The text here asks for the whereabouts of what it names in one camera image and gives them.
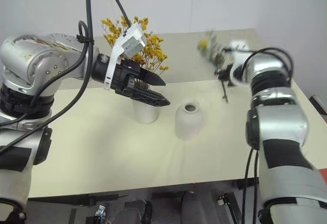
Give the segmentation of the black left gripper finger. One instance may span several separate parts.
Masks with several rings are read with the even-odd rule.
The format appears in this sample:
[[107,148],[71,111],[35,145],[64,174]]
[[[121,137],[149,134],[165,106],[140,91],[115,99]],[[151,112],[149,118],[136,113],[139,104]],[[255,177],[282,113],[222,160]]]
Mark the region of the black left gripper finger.
[[161,79],[161,77],[149,70],[144,68],[140,68],[140,73],[138,75],[138,79],[153,86],[165,86],[166,83]]
[[155,107],[163,107],[171,104],[170,101],[162,94],[149,89],[142,89],[138,87],[132,92],[130,98],[132,100],[136,100],[138,102]]

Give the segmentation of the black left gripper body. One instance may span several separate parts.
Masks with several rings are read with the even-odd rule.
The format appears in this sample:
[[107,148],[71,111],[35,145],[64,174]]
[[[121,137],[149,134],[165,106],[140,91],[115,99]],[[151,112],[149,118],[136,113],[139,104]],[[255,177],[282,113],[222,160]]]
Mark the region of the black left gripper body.
[[116,94],[125,97],[140,97],[140,89],[135,83],[142,74],[141,66],[132,60],[122,60],[114,70],[111,88]]

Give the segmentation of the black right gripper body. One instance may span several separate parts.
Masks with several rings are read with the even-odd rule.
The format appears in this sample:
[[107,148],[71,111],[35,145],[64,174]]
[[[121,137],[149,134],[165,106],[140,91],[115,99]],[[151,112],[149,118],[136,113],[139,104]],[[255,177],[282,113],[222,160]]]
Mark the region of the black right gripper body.
[[229,64],[225,69],[222,70],[222,81],[227,81],[227,85],[233,85],[230,79],[230,71],[232,68],[232,64]]

